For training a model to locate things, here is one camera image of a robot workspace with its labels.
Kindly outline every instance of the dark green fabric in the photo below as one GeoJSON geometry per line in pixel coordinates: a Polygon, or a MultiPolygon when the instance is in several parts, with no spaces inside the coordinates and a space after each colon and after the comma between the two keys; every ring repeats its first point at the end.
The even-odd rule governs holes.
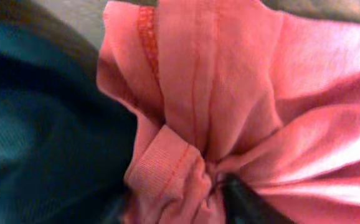
{"type": "Polygon", "coordinates": [[[48,42],[0,24],[0,223],[99,223],[136,118],[48,42]]]}

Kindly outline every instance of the pink shirt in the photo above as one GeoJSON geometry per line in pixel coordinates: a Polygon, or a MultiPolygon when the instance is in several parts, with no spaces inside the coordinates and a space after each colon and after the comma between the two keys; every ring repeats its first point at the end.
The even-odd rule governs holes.
{"type": "Polygon", "coordinates": [[[360,25],[258,0],[109,2],[97,84],[138,117],[126,223],[224,223],[233,172],[298,223],[360,223],[360,25]]]}

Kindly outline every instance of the seam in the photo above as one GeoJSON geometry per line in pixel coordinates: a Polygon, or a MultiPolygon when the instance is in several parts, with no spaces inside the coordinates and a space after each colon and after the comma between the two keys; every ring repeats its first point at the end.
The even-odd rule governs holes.
{"type": "Polygon", "coordinates": [[[164,98],[163,98],[163,93],[162,93],[162,88],[161,88],[161,84],[159,82],[159,60],[158,59],[153,59],[151,57],[149,57],[148,53],[147,53],[147,49],[145,46],[145,39],[143,38],[143,28],[142,28],[142,23],[141,23],[141,13],[143,11],[146,10],[151,10],[152,11],[152,18],[151,18],[151,22],[152,22],[152,28],[151,30],[153,31],[152,33],[152,40],[156,46],[156,53],[157,53],[157,58],[159,55],[159,49],[158,49],[158,43],[156,40],[156,32],[155,32],[155,17],[156,17],[156,10],[155,7],[152,6],[140,6],[139,10],[138,10],[138,19],[137,19],[137,31],[138,31],[138,39],[140,41],[141,44],[141,48],[143,49],[144,52],[144,56],[147,58],[147,62],[149,64],[149,67],[151,69],[151,72],[153,74],[153,80],[155,81],[158,89],[159,89],[159,96],[160,96],[160,103],[162,105],[162,107],[164,108],[164,98]]]}
{"type": "Polygon", "coordinates": [[[195,59],[195,63],[194,63],[194,71],[192,74],[192,84],[191,84],[191,107],[192,107],[192,126],[193,126],[193,132],[194,132],[194,145],[196,148],[198,148],[198,140],[197,140],[197,114],[196,114],[196,99],[195,99],[195,90],[196,90],[196,78],[197,78],[197,73],[198,73],[198,68],[200,66],[200,62],[201,62],[201,56],[200,56],[200,49],[201,49],[201,42],[198,39],[198,37],[200,36],[200,27],[201,27],[201,12],[200,12],[200,8],[201,6],[198,5],[200,1],[197,1],[196,3],[196,18],[195,18],[195,46],[194,46],[194,50],[193,53],[196,57],[195,59]]]}
{"type": "Polygon", "coordinates": [[[215,52],[214,52],[214,71],[213,71],[213,78],[212,78],[212,87],[211,87],[211,92],[209,93],[209,103],[208,103],[208,132],[207,132],[207,144],[206,144],[206,148],[204,149],[204,154],[203,156],[206,157],[206,154],[210,148],[210,143],[211,143],[211,130],[212,130],[212,105],[213,105],[213,92],[214,89],[216,89],[217,87],[217,76],[218,76],[218,70],[219,70],[219,19],[220,19],[220,9],[219,9],[219,1],[220,0],[216,0],[214,1],[214,36],[213,36],[213,41],[216,42],[215,44],[215,52]]]}
{"type": "MultiPolygon", "coordinates": [[[[186,158],[186,156],[187,156],[187,154],[189,152],[189,149],[190,149],[190,144],[187,144],[183,154],[181,155],[180,159],[177,161],[176,165],[174,166],[174,169],[172,170],[171,175],[169,176],[168,180],[163,185],[162,190],[155,197],[153,202],[158,202],[158,201],[160,201],[162,199],[163,194],[165,193],[166,189],[169,187],[170,183],[172,182],[172,179],[176,175],[176,172],[180,168],[180,165],[182,164],[183,160],[185,160],[185,158],[186,158]]],[[[159,205],[158,203],[155,203],[155,205],[150,207],[150,209],[148,210],[148,212],[146,214],[147,215],[150,214],[151,211],[153,211],[158,205],[159,205]]],[[[147,220],[147,217],[142,218],[142,220],[144,220],[144,222],[145,222],[147,220]]]]}

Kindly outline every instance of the red stitching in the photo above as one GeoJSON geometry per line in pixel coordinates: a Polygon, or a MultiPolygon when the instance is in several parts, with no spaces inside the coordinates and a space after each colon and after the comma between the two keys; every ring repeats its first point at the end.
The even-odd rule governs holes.
{"type": "Polygon", "coordinates": [[[164,105],[163,93],[159,82],[159,60],[158,42],[155,34],[155,8],[151,6],[140,6],[138,11],[137,30],[140,37],[143,52],[147,58],[153,78],[159,88],[161,105],[164,105]]]}
{"type": "MultiPolygon", "coordinates": [[[[177,170],[179,169],[181,163],[183,162],[183,160],[186,158],[188,152],[189,152],[189,148],[190,148],[190,144],[187,144],[187,148],[184,150],[183,154],[181,155],[180,159],[178,160],[178,162],[176,163],[176,165],[174,166],[174,169],[171,172],[171,175],[168,179],[168,181],[166,181],[166,183],[163,185],[162,190],[160,191],[160,193],[155,197],[155,199],[153,200],[154,202],[158,202],[161,200],[163,194],[165,193],[166,189],[169,187],[169,184],[172,182],[173,177],[176,175],[177,170]]],[[[147,215],[154,210],[159,204],[156,203],[152,206],[150,206],[148,212],[146,213],[147,215]]]]}
{"type": "Polygon", "coordinates": [[[195,48],[194,48],[194,55],[196,56],[195,64],[194,64],[194,73],[192,75],[192,85],[191,85],[191,106],[192,106],[192,124],[193,124],[193,131],[194,131],[194,145],[196,148],[198,148],[198,139],[197,139],[197,114],[196,114],[196,107],[195,107],[195,90],[196,90],[196,79],[197,79],[197,73],[198,68],[201,60],[200,56],[200,49],[201,49],[201,43],[198,39],[200,26],[201,26],[201,13],[199,13],[200,7],[196,6],[196,20],[195,20],[195,30],[196,30],[196,42],[195,42],[195,48]]]}
{"type": "MultiPolygon", "coordinates": [[[[216,15],[216,20],[215,20],[215,32],[214,32],[214,40],[216,41],[216,43],[219,43],[219,19],[220,19],[220,13],[219,13],[219,0],[215,1],[215,15],[216,15]]],[[[211,87],[211,92],[210,92],[210,96],[209,97],[209,104],[208,104],[208,118],[209,118],[209,126],[208,126],[208,132],[207,132],[207,147],[206,147],[206,151],[209,149],[209,144],[210,144],[210,138],[211,138],[211,130],[212,130],[212,105],[213,105],[213,92],[214,89],[217,86],[217,72],[219,71],[219,44],[216,44],[216,52],[215,52],[215,57],[214,57],[214,73],[213,73],[213,78],[212,78],[212,87],[211,87]]]]}

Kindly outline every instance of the crumpled cloth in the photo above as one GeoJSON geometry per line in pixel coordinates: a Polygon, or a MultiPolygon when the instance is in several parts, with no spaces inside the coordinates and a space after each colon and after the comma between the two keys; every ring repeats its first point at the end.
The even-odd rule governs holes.
{"type": "Polygon", "coordinates": [[[298,223],[360,223],[360,25],[258,0],[109,2],[97,85],[138,117],[125,223],[225,223],[235,173],[298,223]]]}

